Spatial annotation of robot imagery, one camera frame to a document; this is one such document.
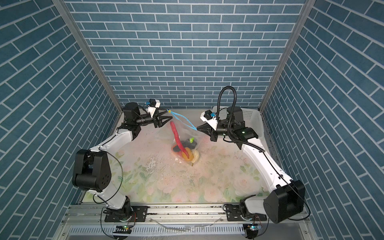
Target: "black cable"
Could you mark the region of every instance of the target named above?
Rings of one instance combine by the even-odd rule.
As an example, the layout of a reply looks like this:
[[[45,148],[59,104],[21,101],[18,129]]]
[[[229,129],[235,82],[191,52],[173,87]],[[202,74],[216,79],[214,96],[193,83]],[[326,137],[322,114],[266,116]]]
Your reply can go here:
[[[145,108],[144,108],[144,107],[145,107],[145,103],[144,103],[144,105],[141,107],[141,109],[143,109],[143,110],[144,110],[144,112],[148,113],[148,112],[147,112],[147,110],[145,110]]]
[[[268,157],[265,155],[265,153],[263,153],[265,158],[267,159],[267,161],[269,162],[269,164],[272,166],[272,168],[274,169],[274,171],[277,173],[277,175],[279,175],[279,177],[292,189],[292,191],[294,191],[297,196],[299,196],[299,198],[301,198],[301,200],[303,200],[303,202],[305,203],[305,205],[307,206],[308,208],[308,215],[306,217],[303,217],[301,219],[292,219],[292,218],[288,218],[289,220],[293,220],[293,221],[301,221],[301,220],[304,220],[304,219],[307,219],[310,215],[311,215],[311,210],[310,210],[310,207],[308,206],[308,204],[305,202],[305,200],[293,189],[293,187],[291,187],[291,185],[289,185],[289,183],[284,179],[284,177],[282,175],[279,174],[279,172],[275,169],[275,167],[272,165],[272,163],[269,161]]]
[[[107,237],[110,237],[110,238],[112,238],[112,239],[114,239],[114,240],[119,240],[119,237],[118,237],[118,238],[114,238],[114,237],[111,237],[111,236],[109,236],[108,234],[106,234],[106,233],[104,232],[103,226],[102,226],[102,224],[101,224],[101,222],[102,222],[101,217],[102,217],[102,215],[103,215],[103,210],[104,210],[104,208],[105,208],[105,207],[102,207],[102,208],[101,208],[101,214],[100,214],[100,227],[101,227],[101,230],[102,230],[102,232],[103,232]]]
[[[114,139],[114,137],[116,137],[117,134],[119,133],[119,128],[117,127],[116,130],[117,130],[116,134],[115,134],[111,139],[109,139],[108,141],[102,143],[101,145],[105,145],[105,144],[109,143],[112,139]]]
[[[219,109],[219,111],[217,112],[217,116],[219,115],[220,111],[223,110],[223,109],[226,109],[226,108],[221,108]]]
[[[121,165],[120,161],[119,161],[115,156],[113,156],[112,154],[110,154],[109,152],[107,152],[107,151],[105,151],[105,152],[106,152],[107,154],[111,155],[113,158],[115,158],[116,161],[119,163],[120,168],[121,168],[121,182],[120,182],[120,185],[119,185],[118,189],[117,189],[116,192],[112,195],[112,197],[110,197],[109,199],[107,199],[107,200],[105,200],[105,201],[102,201],[102,202],[96,202],[96,201],[95,201],[95,195],[96,195],[96,194],[94,194],[93,197],[92,197],[92,199],[93,199],[93,201],[94,201],[96,204],[106,203],[106,202],[108,202],[109,200],[111,200],[111,199],[112,199],[112,198],[119,192],[120,187],[121,187],[121,185],[122,185],[122,179],[123,179],[123,176],[124,176],[123,169],[122,169],[122,165]]]
[[[223,92],[227,89],[230,89],[232,90],[233,92],[233,102],[232,102],[232,107],[231,107],[231,110],[230,110],[230,116],[229,116],[229,120],[228,120],[228,126],[227,126],[227,135],[229,136],[229,138],[233,141],[233,142],[238,142],[238,143],[242,143],[242,144],[245,144],[245,145],[248,145],[248,146],[251,146],[251,147],[254,147],[256,148],[257,150],[259,150],[260,152],[262,152],[265,156],[265,158],[268,160],[269,164],[272,166],[272,168],[275,170],[275,172],[277,173],[277,175],[279,175],[279,177],[297,194],[297,196],[303,200],[303,202],[305,203],[305,205],[307,206],[308,208],[308,215],[306,217],[303,217],[301,219],[291,219],[291,218],[288,218],[289,220],[293,220],[293,221],[301,221],[301,220],[304,220],[304,219],[307,219],[310,215],[311,215],[311,210],[310,210],[310,207],[308,206],[308,204],[305,202],[305,200],[293,189],[293,187],[291,187],[289,185],[289,183],[283,178],[283,176],[281,176],[279,174],[279,172],[275,169],[275,167],[272,165],[272,163],[269,161],[268,157],[265,155],[265,150],[262,149],[261,147],[259,146],[256,146],[250,142],[245,142],[245,141],[241,141],[241,140],[237,140],[235,138],[232,138],[231,136],[231,132],[230,132],[230,126],[231,126],[231,122],[232,122],[232,117],[233,117],[233,109],[235,108],[235,104],[236,104],[236,100],[237,100],[237,93],[236,93],[236,90],[235,88],[233,88],[232,86],[226,86],[224,87],[223,89],[221,89],[220,93],[219,93],[219,96],[217,98],[217,109],[220,109],[220,100],[221,100],[221,96],[223,94]]]
[[[135,220],[134,220],[134,222],[133,222],[133,225],[132,226],[128,226],[128,227],[131,227],[131,228],[133,228],[135,225],[136,225],[136,212],[134,212],[135,213]]]
[[[237,140],[235,139],[233,136],[231,136],[231,132],[230,132],[230,126],[231,126],[231,122],[232,122],[232,117],[233,117],[233,109],[235,108],[235,104],[236,104],[236,100],[237,100],[237,93],[236,93],[236,90],[234,87],[232,86],[226,86],[224,87],[223,89],[221,89],[219,95],[218,95],[218,98],[217,98],[217,109],[220,109],[220,101],[221,101],[221,96],[223,95],[224,91],[227,90],[227,89],[230,89],[232,90],[233,92],[233,102],[232,102],[232,107],[231,107],[231,110],[230,110],[230,117],[229,117],[229,120],[228,120],[228,126],[227,126],[227,135],[228,137],[233,141],[233,142],[238,142],[238,143],[242,143],[242,144],[245,144],[245,145],[248,145],[248,146],[251,146],[253,148],[256,148],[257,150],[259,150],[260,152],[265,152],[264,149],[262,149],[261,147],[259,146],[256,146],[255,144],[252,144],[250,142],[245,142],[245,141],[242,141],[242,140]]]
[[[230,206],[233,206],[233,207],[234,207],[233,204],[224,204],[224,205],[222,205],[221,208],[222,208],[223,211],[225,211],[226,213],[231,212],[230,210],[225,210],[225,209],[224,209],[224,207],[227,206],[227,205],[230,205]]]
[[[269,218],[268,218],[268,222],[266,223],[266,227],[265,227],[265,230],[263,231],[263,233],[261,233],[260,235],[257,235],[256,237],[260,237],[261,235],[265,234],[266,230],[268,229],[268,225],[269,225]]]
[[[228,140],[225,140],[225,135],[224,135],[223,141],[224,141],[224,142],[230,142],[230,143],[232,143],[232,142],[233,142],[233,141],[228,141]]]
[[[134,113],[136,113],[136,115],[138,115],[141,119],[144,119],[140,114],[138,114],[137,112],[135,112],[135,111],[132,111],[132,112],[134,112]]]

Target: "metal grille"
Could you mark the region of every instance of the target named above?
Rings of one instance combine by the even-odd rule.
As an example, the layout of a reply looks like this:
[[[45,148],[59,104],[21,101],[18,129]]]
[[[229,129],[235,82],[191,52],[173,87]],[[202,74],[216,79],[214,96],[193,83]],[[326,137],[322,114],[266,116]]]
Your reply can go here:
[[[129,236],[141,237],[141,236],[171,236],[171,235],[209,235],[209,234],[242,234],[244,229],[242,224],[219,224],[217,226],[207,227],[194,227],[193,225],[181,225],[172,224],[168,225],[172,228],[186,229],[186,231],[178,231],[174,229],[167,229],[158,224],[150,224],[143,226],[135,226],[132,229]],[[116,225],[104,227],[104,231],[112,235],[112,232],[116,229]],[[70,235],[103,235],[99,225],[83,225],[83,226],[72,226],[69,231]]]

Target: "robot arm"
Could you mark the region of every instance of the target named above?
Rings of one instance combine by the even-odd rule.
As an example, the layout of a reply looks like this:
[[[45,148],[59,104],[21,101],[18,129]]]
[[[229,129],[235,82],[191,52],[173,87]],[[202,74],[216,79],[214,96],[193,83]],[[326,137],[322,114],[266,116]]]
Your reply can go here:
[[[228,88],[233,89],[228,86],[223,88],[222,92]],[[211,141],[216,142],[218,136],[224,136],[224,141],[236,143],[263,175],[268,185],[269,196],[266,199],[250,196],[241,200],[242,216],[252,218],[255,213],[266,214],[271,221],[279,223],[303,210],[304,184],[300,180],[293,181],[265,152],[255,131],[245,126],[243,112],[240,107],[235,106],[235,99],[232,107],[227,108],[226,119],[219,119],[218,113],[213,113],[211,110],[203,112],[200,118],[206,123],[197,127],[197,130],[210,136]],[[162,127],[171,120],[171,116],[163,116],[167,111],[159,106],[158,100],[150,99],[143,108],[146,113],[140,114],[137,103],[127,103],[123,108],[124,122],[114,135],[91,149],[82,149],[76,153],[73,185],[96,194],[108,205],[109,214],[114,215],[114,219],[118,221],[129,220],[132,217],[132,208],[129,198],[119,193],[110,183],[111,170],[108,157],[114,158],[122,146],[134,140],[140,133],[141,126],[153,123],[155,127]]]
[[[255,131],[250,127],[245,127],[243,111],[240,107],[235,106],[236,91],[233,87],[224,87],[220,92],[218,110],[220,111],[221,94],[226,89],[231,89],[234,93],[232,107],[227,108],[227,118],[219,119],[218,113],[207,110],[200,116],[202,121],[206,123],[197,127],[197,130],[210,136],[213,142],[217,141],[218,136],[223,136],[224,141],[236,143],[238,148],[243,150],[263,175],[270,192],[269,196],[266,199],[250,196],[240,201],[242,216],[252,218],[255,213],[267,214],[272,222],[279,223],[302,212],[305,195],[304,184],[300,180],[293,181],[265,152]]]
[[[150,99],[143,107],[146,113],[140,114],[137,103],[127,103],[124,108],[124,122],[116,133],[90,148],[76,153],[72,183],[79,188],[96,194],[102,203],[107,204],[107,211],[118,221],[127,221],[132,216],[129,198],[118,192],[111,184],[111,169],[108,157],[115,156],[122,146],[134,140],[141,131],[141,126],[153,123],[162,127],[172,119],[163,116],[167,111],[160,108],[160,102]]]

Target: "clear plastic bag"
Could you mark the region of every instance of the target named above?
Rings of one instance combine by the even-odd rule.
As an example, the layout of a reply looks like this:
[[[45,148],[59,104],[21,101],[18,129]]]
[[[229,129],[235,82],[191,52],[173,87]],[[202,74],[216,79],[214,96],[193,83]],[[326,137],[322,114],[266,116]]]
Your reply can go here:
[[[200,158],[198,147],[204,136],[195,130],[194,126],[183,123],[178,118],[173,118],[157,133],[157,138],[170,144],[170,150],[177,158],[183,159],[193,166]]]

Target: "blue handle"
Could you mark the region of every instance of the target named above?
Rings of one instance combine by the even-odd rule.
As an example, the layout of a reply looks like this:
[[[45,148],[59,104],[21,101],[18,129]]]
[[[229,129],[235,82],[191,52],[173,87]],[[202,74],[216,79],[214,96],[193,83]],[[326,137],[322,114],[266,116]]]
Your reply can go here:
[[[190,127],[190,128],[192,128],[193,130],[196,130],[197,131],[197,128],[188,120],[188,118],[186,118],[186,117],[184,117],[183,115],[181,115],[181,114],[178,114],[178,113],[175,113],[175,112],[172,112],[171,110],[169,110],[169,109],[167,109],[167,111],[169,112],[169,113],[171,113],[177,120],[179,120],[180,122],[182,122],[183,123],[183,121],[181,121],[177,116],[180,116],[180,117],[183,117],[183,118],[185,118],[192,126],[189,126],[189,125],[187,125],[187,124],[185,124],[185,123],[183,123],[184,125],[186,125],[187,127]]]

